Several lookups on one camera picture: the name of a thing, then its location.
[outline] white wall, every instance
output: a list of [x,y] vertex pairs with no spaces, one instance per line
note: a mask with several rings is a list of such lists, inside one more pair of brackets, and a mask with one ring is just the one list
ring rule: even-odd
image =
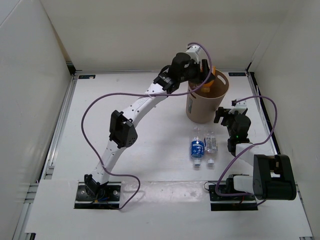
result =
[[[275,130],[290,157],[311,229],[320,239],[320,1],[296,0],[256,72],[279,110]],[[274,117],[271,104],[267,111]]]
[[41,1],[77,70],[161,69],[194,41],[218,68],[244,70],[263,54],[293,2]]
[[70,74],[39,0],[0,0],[0,239],[41,171]]

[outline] clear plastic bottle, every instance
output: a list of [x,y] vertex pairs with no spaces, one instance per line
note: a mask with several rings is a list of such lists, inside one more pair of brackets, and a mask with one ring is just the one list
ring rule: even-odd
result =
[[205,154],[205,143],[203,142],[204,134],[199,127],[195,127],[191,131],[191,157],[194,159],[194,166],[199,167],[201,165],[201,159]]
[[212,166],[218,153],[217,140],[213,131],[207,131],[204,136],[204,152],[209,157],[208,165]]

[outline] bottle cap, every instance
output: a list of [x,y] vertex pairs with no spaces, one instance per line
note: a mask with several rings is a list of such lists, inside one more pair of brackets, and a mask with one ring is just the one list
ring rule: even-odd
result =
[[201,164],[201,160],[200,159],[195,159],[194,160],[194,166],[199,167]]
[[215,163],[215,161],[212,159],[212,158],[210,158],[209,160],[208,160],[208,164],[209,165],[213,165]]

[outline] white table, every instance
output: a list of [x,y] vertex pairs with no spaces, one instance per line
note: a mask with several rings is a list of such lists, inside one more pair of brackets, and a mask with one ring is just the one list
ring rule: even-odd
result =
[[[231,100],[252,95],[246,76],[229,77],[230,88],[221,106]],[[144,93],[157,73],[100,73],[95,79],[78,79],[72,98],[62,142],[51,180],[42,180],[32,207],[26,231],[36,239],[299,239],[311,236],[300,199],[267,201],[258,211],[210,211],[204,181],[217,180],[233,156],[228,152],[227,128],[208,123],[203,128],[215,132],[218,156],[214,167],[205,162],[193,167],[189,156],[190,131],[195,126],[185,113],[186,96],[169,97],[151,110],[137,127],[138,139],[119,158],[113,169],[117,174],[137,175],[141,191],[124,211],[73,209],[78,181],[83,182],[98,163],[85,142],[81,117],[87,106],[106,93]],[[177,93],[187,90],[181,84]],[[85,130],[102,154],[109,137],[110,115],[133,103],[135,97],[112,96],[98,102],[88,113]],[[249,138],[261,142],[266,131],[256,102],[247,101],[251,119]],[[272,154],[271,143],[263,146]],[[238,160],[225,175],[251,174],[253,168]],[[127,177],[121,201],[132,194],[137,183]]]

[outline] beige bin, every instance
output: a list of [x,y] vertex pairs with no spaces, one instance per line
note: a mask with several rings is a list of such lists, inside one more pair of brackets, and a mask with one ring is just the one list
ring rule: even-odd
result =
[[195,123],[205,124],[212,121],[215,111],[229,89],[229,81],[222,72],[216,70],[215,76],[210,92],[206,93],[198,90],[187,95],[185,112],[188,118]]

